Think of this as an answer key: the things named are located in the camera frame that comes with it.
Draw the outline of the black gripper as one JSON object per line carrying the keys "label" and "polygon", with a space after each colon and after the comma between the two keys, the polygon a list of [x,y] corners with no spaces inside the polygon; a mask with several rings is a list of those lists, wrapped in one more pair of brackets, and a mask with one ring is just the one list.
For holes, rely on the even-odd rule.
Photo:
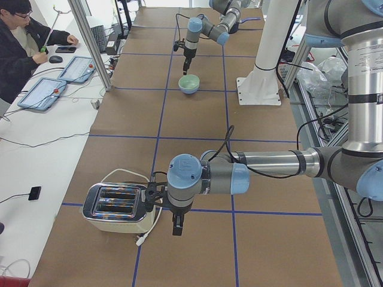
{"label": "black gripper", "polygon": [[196,56],[196,49],[184,48],[184,41],[175,41],[173,51],[178,51],[180,48],[184,49],[184,56],[186,58],[183,64],[183,75],[187,75],[188,70],[190,69],[191,59]]}
{"label": "black gripper", "polygon": [[[152,212],[155,206],[163,207],[163,203],[157,201],[164,196],[166,182],[149,182],[145,190],[144,207],[146,212]],[[169,210],[172,216],[172,235],[181,236],[183,232],[183,216],[190,211],[192,206],[189,204],[184,207],[172,205]]]}

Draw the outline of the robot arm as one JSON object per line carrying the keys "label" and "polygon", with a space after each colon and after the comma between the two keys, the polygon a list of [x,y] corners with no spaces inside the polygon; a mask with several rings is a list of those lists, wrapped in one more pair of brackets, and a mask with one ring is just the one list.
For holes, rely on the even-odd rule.
{"label": "robot arm", "polygon": [[[158,62],[156,78],[162,86],[150,93],[159,111],[159,137],[150,139],[151,147],[142,151],[136,165],[144,171],[167,169],[178,154],[213,156],[220,146],[224,128],[235,125],[233,152],[239,150],[271,152],[292,151],[297,132],[294,107],[288,99],[280,106],[240,105],[234,80],[249,70],[254,52],[265,34],[265,21],[241,26],[226,48],[204,40],[193,66],[201,79],[201,91],[185,95],[176,89],[181,65],[177,52],[150,56]],[[184,237],[217,239],[245,233],[267,237],[284,230],[319,233],[319,207],[308,179],[262,172],[253,176],[249,192],[230,197],[213,194],[197,196],[186,219]]]}
{"label": "robot arm", "polygon": [[174,42],[174,51],[182,48],[185,61],[183,75],[187,75],[192,59],[196,56],[197,45],[201,35],[224,46],[232,32],[238,28],[241,9],[249,6],[249,1],[209,1],[209,6],[220,13],[220,21],[213,24],[205,14],[189,18],[187,33],[184,39]]}

